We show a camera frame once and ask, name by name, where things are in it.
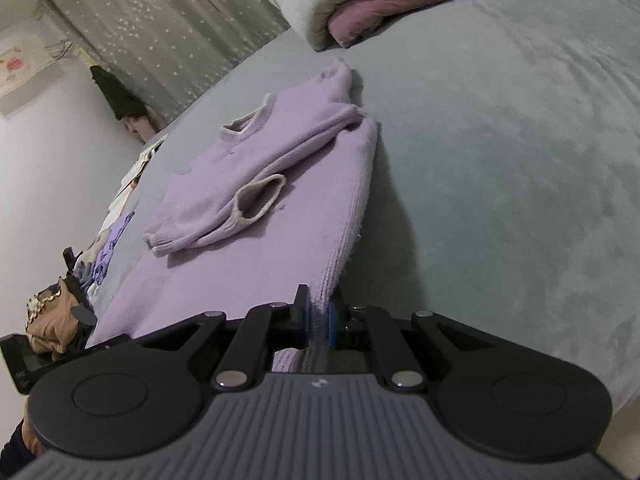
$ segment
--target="purple garment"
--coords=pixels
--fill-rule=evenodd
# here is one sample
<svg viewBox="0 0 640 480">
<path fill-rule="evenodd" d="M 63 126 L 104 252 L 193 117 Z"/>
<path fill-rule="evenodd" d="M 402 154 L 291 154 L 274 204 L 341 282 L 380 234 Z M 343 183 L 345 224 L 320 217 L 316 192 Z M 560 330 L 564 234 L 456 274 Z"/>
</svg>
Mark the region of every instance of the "purple garment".
<svg viewBox="0 0 640 480">
<path fill-rule="evenodd" d="M 120 215 L 116 221 L 111 225 L 109 232 L 109 237 L 104 244 L 104 247 L 98 253 L 98 257 L 95 261 L 94 267 L 94 282 L 97 285 L 100 285 L 107 276 L 107 270 L 109 269 L 109 262 L 111 261 L 111 255 L 113 254 L 113 249 L 116 247 L 118 240 L 120 239 L 120 235 L 124 231 L 124 228 L 127 226 L 133 215 L 135 215 L 135 211 L 128 213 L 127 215 Z"/>
<path fill-rule="evenodd" d="M 349 102 L 350 85 L 349 67 L 336 61 L 224 126 L 189 173 L 172 175 L 145 231 L 153 251 L 164 256 L 208 246 L 260 219 L 286 182 L 283 171 L 361 122 L 364 112 Z"/>
<path fill-rule="evenodd" d="M 331 71 L 334 67 L 344 74 L 341 99 L 347 104 L 350 71 L 343 63 Z M 322 85 L 315 88 L 318 93 L 308 96 L 298 115 L 326 109 L 329 94 L 320 92 Z M 291 110 L 293 102 L 299 101 L 286 91 L 277 96 L 276 106 Z M 293 111 L 291 117 L 282 126 L 284 136 L 297 123 Z M 322 369 L 328 354 L 326 305 L 356 239 L 369 193 L 376 124 L 362 110 L 358 117 L 334 142 L 283 171 L 287 183 L 260 221 L 204 248 L 163 257 L 148 249 L 99 320 L 90 345 L 121 333 L 139 337 L 207 310 L 222 310 L 227 319 L 244 317 L 258 304 L 292 302 L 297 286 L 305 283 L 310 287 L 313 335 L 303 368 Z M 324 119 L 317 116 L 317 124 Z M 278 133 L 265 126 L 255 138 L 263 134 Z M 221 153 L 221 143 L 225 141 L 219 140 L 209 153 Z M 224 178 L 215 164 L 208 172 L 210 183 Z M 287 369 L 296 357 L 295 352 L 281 353 L 274 368 Z"/>
</svg>

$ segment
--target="gray bedsheet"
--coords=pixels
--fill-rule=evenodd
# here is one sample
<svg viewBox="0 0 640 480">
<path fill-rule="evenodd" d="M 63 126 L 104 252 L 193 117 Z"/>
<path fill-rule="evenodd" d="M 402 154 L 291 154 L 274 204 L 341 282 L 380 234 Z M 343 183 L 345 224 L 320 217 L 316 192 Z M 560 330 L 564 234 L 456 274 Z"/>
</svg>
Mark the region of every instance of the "gray bedsheet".
<svg viewBox="0 0 640 480">
<path fill-rule="evenodd" d="M 455 0 L 320 54 L 286 32 L 171 125 L 98 316 L 145 249 L 169 174 L 333 57 L 381 125 L 347 301 L 427 307 L 593 371 L 617 408 L 635 396 L 640 0 Z"/>
</svg>

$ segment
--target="sheer curtain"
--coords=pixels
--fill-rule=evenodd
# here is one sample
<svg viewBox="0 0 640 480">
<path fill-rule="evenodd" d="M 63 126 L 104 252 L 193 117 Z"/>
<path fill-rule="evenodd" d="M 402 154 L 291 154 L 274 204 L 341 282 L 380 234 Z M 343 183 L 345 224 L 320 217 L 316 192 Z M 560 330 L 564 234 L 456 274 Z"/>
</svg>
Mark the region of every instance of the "sheer curtain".
<svg viewBox="0 0 640 480">
<path fill-rule="evenodd" d="M 168 120 L 286 30 L 267 0 L 45 0 L 72 40 Z"/>
</svg>

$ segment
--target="black circular pad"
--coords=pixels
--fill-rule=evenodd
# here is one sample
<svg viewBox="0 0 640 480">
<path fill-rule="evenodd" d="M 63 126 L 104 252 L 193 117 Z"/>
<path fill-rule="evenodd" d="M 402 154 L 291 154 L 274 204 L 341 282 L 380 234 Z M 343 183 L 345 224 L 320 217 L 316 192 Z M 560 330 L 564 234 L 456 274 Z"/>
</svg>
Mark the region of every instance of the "black circular pad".
<svg viewBox="0 0 640 480">
<path fill-rule="evenodd" d="M 510 345 L 462 353 L 436 394 L 436 412 L 460 440 L 518 462 L 554 462 L 595 450 L 611 400 L 587 371 Z"/>
<path fill-rule="evenodd" d="M 123 344 L 44 375 L 28 401 L 46 447 L 108 460 L 164 446 L 184 434 L 203 405 L 200 383 L 172 352 Z"/>
<path fill-rule="evenodd" d="M 139 407 L 148 391 L 144 381 L 136 377 L 104 374 L 81 383 L 74 391 L 74 402 L 89 415 L 123 415 Z"/>
<path fill-rule="evenodd" d="M 549 415 L 564 404 L 564 388 L 541 375 L 515 374 L 496 381 L 494 402 L 507 412 L 522 416 Z"/>
</svg>

